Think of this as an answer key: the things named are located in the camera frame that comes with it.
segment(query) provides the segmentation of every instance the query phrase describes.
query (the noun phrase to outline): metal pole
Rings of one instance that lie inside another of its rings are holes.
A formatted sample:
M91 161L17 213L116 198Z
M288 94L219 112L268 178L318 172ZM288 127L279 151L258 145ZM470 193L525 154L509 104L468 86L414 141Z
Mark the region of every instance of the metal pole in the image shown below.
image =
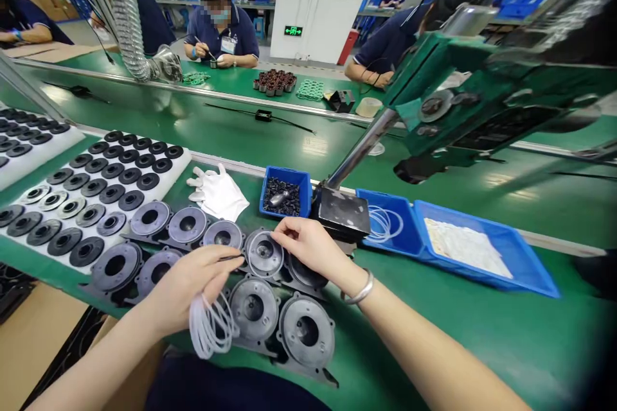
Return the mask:
M334 173L323 181L323 185L326 188L339 189L343 180L362 162L373 146L396 122L398 122L398 112L390 108L382 109Z

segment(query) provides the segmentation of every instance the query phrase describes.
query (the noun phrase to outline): hand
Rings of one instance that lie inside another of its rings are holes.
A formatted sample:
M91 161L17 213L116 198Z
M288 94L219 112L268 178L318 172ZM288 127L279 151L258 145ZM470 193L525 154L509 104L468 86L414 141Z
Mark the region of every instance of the hand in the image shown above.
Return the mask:
M208 301L213 303L229 273L244 261L239 255L239 250L220 245L194 250L182 257L129 315L139 316L139 324L153 329L157 340L187 329L193 298L203 292ZM219 261L232 256L238 258Z

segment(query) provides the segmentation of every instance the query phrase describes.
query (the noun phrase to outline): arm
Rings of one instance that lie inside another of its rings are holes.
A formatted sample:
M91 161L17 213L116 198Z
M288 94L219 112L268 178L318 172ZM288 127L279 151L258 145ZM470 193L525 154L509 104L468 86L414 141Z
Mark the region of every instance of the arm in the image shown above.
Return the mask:
M229 273L242 263L242 258L219 259L239 253L231 247L208 246L180 259L150 295L28 411L100 410L156 342L188 327L189 307L196 294L204 292L211 303L217 298Z
M366 272L313 220L286 217L272 237L307 265L357 295ZM360 309L431 410L527 410L527 405L457 341L375 280Z

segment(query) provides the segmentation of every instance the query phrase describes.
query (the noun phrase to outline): silver bangle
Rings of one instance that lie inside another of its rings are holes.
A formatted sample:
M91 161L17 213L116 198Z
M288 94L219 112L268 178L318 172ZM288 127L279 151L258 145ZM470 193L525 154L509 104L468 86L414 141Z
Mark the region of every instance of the silver bangle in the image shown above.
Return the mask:
M355 297L352 297L351 299L345 300L345 293L341 291L341 299L347 305L359 304L373 290L373 280L375 279L375 277L373 276L373 273L371 272L371 270L369 270L368 268L363 268L363 270L368 273L368 281L366 282L366 286L364 286L364 288L358 293L358 295L356 295Z

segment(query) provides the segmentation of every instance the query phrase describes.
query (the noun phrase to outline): white glove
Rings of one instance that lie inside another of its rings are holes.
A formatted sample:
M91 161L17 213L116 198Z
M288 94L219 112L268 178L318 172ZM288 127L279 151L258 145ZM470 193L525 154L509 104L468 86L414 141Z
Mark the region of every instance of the white glove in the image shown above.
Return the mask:
M195 167L196 179L188 179L186 184L195 187L195 192L188 197L212 216L235 222L240 213L249 206L238 185L219 164L219 173L213 170L203 172Z

